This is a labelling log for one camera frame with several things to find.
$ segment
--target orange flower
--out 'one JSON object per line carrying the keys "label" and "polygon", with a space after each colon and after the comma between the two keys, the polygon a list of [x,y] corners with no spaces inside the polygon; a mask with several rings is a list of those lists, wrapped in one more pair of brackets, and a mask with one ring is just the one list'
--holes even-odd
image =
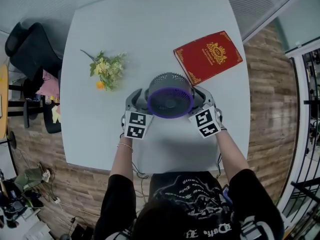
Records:
{"label": "orange flower", "polygon": [[97,89],[104,89],[105,88],[105,84],[102,81],[96,82],[95,86]]}

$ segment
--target black t-shirt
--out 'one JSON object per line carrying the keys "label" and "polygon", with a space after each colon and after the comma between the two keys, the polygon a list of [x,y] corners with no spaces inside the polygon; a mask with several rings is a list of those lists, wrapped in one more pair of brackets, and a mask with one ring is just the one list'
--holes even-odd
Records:
{"label": "black t-shirt", "polygon": [[[185,230],[186,239],[240,239],[240,222],[249,216],[267,223],[274,239],[283,238],[284,224],[280,213],[253,171],[244,169],[231,179],[228,197],[232,204],[226,201],[220,184],[208,171],[154,174],[150,182],[149,199],[166,200],[193,219],[194,223]],[[105,240],[116,232],[127,230],[136,218],[132,181],[112,175],[94,239]]]}

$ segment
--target shirt sleeve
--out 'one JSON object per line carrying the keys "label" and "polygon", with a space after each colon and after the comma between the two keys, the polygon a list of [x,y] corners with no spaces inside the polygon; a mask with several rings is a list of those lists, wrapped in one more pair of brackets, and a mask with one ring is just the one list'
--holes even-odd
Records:
{"label": "shirt sleeve", "polygon": [[136,218],[133,182],[122,175],[110,176],[93,239],[105,240],[116,232],[128,229]]}
{"label": "shirt sleeve", "polygon": [[283,239],[285,229],[280,212],[252,170],[244,169],[233,176],[228,196],[233,202],[237,220],[255,216],[255,221],[270,226],[275,240]]}

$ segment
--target purple fan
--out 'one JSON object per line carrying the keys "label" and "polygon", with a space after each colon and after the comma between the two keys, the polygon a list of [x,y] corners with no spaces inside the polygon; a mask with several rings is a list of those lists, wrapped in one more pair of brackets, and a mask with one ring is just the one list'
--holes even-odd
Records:
{"label": "purple fan", "polygon": [[160,118],[179,118],[193,107],[189,81],[180,74],[164,73],[154,78],[146,92],[149,111]]}

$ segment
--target bracelet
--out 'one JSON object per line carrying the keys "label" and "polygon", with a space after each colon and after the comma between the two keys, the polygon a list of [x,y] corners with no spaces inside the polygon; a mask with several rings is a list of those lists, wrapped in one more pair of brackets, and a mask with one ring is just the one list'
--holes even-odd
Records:
{"label": "bracelet", "polygon": [[127,144],[125,144],[125,143],[120,142],[118,145],[116,145],[116,147],[118,148],[119,145],[124,145],[124,146],[128,147],[129,149],[131,149],[131,152],[132,152],[132,153],[134,152],[134,150],[132,149],[132,147],[130,147],[129,145],[127,145]]}

